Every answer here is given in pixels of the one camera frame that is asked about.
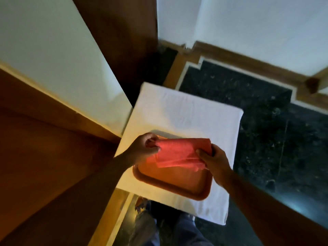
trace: white towel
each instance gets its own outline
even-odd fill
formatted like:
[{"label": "white towel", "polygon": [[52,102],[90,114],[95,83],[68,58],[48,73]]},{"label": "white towel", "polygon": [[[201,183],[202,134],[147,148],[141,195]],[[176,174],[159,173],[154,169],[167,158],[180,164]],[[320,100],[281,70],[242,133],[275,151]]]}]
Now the white towel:
[{"label": "white towel", "polygon": [[[210,138],[225,151],[232,167],[242,114],[237,107],[144,83],[116,155],[124,152],[140,134],[155,132],[168,138]],[[215,181],[210,195],[203,201],[195,201],[140,182],[129,168],[117,188],[217,224],[225,225],[227,220],[229,194]]]}]

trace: hand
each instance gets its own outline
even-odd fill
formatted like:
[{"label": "hand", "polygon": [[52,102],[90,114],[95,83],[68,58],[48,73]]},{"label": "hand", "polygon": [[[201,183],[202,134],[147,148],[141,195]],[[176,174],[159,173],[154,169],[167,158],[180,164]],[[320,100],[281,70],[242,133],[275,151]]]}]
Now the hand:
[{"label": "hand", "polygon": [[212,144],[214,156],[210,156],[202,149],[197,149],[196,153],[206,163],[207,168],[212,173],[215,182],[224,187],[230,176],[234,173],[229,165],[225,152],[217,145]]},{"label": "hand", "polygon": [[128,167],[143,162],[149,156],[158,153],[160,151],[159,147],[146,147],[146,142],[153,142],[155,140],[158,140],[158,137],[153,133],[146,133],[138,136],[129,148],[122,153],[122,155],[126,157]]}]

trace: red napkin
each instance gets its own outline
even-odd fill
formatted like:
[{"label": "red napkin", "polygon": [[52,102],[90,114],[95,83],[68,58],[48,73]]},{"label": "red napkin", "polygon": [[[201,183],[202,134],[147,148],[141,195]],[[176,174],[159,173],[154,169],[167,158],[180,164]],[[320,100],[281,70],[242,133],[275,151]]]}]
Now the red napkin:
[{"label": "red napkin", "polygon": [[206,165],[195,150],[203,149],[212,155],[211,141],[205,138],[156,140],[148,146],[161,148],[157,154],[147,158],[147,163],[155,163],[158,168],[184,167],[194,171],[203,170]]}]

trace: plastic tray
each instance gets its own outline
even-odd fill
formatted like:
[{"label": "plastic tray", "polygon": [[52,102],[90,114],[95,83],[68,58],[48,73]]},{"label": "plastic tray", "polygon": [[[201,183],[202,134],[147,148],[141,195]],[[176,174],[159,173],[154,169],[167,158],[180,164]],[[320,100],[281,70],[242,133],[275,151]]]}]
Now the plastic tray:
[{"label": "plastic tray", "polygon": [[183,167],[158,168],[146,162],[133,166],[133,175],[137,180],[198,201],[210,194],[213,180],[207,169],[194,172]]}]

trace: leg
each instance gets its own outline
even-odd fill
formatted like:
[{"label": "leg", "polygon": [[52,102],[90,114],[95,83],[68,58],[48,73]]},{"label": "leg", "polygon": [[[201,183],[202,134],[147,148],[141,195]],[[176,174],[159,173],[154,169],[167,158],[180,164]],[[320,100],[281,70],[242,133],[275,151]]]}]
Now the leg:
[{"label": "leg", "polygon": [[173,245],[176,246],[213,246],[196,228],[193,216],[182,213],[173,231]]},{"label": "leg", "polygon": [[129,246],[159,246],[159,233],[156,220],[148,210],[140,211],[140,205],[136,210],[140,212],[135,218],[134,230],[129,239]]}]

